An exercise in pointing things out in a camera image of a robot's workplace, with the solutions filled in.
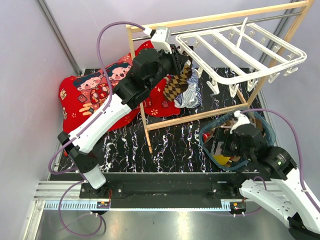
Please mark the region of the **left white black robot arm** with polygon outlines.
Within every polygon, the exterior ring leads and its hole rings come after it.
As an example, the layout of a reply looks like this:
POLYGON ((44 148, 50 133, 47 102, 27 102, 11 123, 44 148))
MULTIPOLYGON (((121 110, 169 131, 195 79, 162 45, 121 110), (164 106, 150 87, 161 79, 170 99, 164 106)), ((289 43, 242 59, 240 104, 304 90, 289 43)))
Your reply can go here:
POLYGON ((97 198, 108 193, 108 186, 92 149, 116 122, 145 101, 162 79, 183 71, 188 56, 174 44, 169 47, 169 51, 142 49, 133 58, 124 78, 107 92, 103 104, 76 129, 69 133, 62 131, 57 136, 62 149, 66 150, 84 180, 90 184, 90 192, 97 198))

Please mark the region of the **white plastic clip hanger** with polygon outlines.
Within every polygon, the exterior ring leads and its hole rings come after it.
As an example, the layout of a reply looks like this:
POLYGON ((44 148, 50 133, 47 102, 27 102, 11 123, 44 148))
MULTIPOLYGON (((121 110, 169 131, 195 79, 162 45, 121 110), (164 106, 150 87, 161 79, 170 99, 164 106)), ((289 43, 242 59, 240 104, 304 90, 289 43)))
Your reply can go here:
POLYGON ((230 96, 235 97, 241 83, 246 83, 250 92, 262 78, 272 83, 280 75, 286 77, 296 72, 298 65, 307 59, 303 50, 246 20, 241 25, 179 34, 175 40, 198 65, 198 75, 208 74, 206 83, 215 95, 220 93, 220 85, 226 85, 230 96), (272 50, 266 47, 269 40, 275 42, 272 50), (203 52, 212 54, 235 76, 220 76, 210 66, 209 59, 201 56, 203 52), (259 62, 262 53, 270 57, 267 63, 259 62))

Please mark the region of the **brown argyle sock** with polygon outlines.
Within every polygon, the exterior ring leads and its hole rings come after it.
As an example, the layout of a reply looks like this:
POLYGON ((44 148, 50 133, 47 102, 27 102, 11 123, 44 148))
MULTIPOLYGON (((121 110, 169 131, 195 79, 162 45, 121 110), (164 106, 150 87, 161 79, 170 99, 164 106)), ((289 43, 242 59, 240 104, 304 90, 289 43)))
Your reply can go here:
POLYGON ((165 99, 172 102, 178 95, 184 93, 188 89, 188 79, 192 76, 192 67, 185 65, 182 72, 178 75, 173 75, 166 83, 163 95, 165 99))

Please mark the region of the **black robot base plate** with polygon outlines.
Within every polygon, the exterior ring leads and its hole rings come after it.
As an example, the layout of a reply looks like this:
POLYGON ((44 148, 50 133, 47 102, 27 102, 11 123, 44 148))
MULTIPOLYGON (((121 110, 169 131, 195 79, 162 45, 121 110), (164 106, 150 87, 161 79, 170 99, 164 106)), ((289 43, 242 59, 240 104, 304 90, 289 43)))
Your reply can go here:
POLYGON ((241 172, 196 173, 105 173, 106 183, 94 189, 80 187, 81 199, 128 199, 132 196, 237 196, 240 186, 252 175, 241 172))

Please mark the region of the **wooden drying rack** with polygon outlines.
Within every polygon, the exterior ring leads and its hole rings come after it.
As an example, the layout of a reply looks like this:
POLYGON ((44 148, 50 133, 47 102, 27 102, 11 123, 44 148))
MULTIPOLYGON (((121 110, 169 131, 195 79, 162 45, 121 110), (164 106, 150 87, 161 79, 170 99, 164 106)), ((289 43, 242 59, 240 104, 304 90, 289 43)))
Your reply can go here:
POLYGON ((249 107, 258 95, 266 81, 273 82, 281 72, 289 75, 297 70, 296 65, 306 60, 306 54, 290 44, 292 37, 301 22, 312 7, 314 1, 301 0, 285 4, 251 8, 233 12, 218 13, 207 16, 179 19, 173 21, 145 24, 145 29, 154 30, 157 27, 181 27, 220 20, 242 18, 242 22, 227 25, 197 28, 174 32, 176 43, 181 51, 186 52, 198 64, 195 70, 197 77, 207 73, 208 87, 216 95, 220 93, 220 86, 227 86, 231 97, 238 97, 237 105, 217 108, 188 116, 148 124, 146 122, 145 107, 140 104, 140 113, 145 132, 148 150, 153 151, 149 132, 170 126, 185 124, 209 117, 214 117, 237 109, 249 107), (298 10, 296 13, 280 15, 280 19, 294 17, 290 28, 284 38, 260 27, 258 20, 249 21, 248 17, 279 11, 298 10), (236 77, 223 78, 218 75, 209 63, 205 61, 188 44, 195 39, 195 47, 203 46, 230 68, 236 77))

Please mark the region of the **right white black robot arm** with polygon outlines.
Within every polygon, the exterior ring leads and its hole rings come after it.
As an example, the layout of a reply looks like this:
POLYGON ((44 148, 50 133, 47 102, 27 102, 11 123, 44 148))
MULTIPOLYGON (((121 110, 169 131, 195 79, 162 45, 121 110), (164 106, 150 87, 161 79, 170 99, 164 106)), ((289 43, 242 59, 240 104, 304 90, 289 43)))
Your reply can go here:
POLYGON ((218 127, 213 138, 219 153, 250 161, 262 178, 276 184, 288 200, 282 201, 241 172, 227 182, 230 197, 242 196, 260 205, 278 218, 296 240, 320 238, 320 203, 310 200, 311 194, 303 189, 300 170, 286 150, 268 145, 262 132, 250 123, 236 129, 218 127))

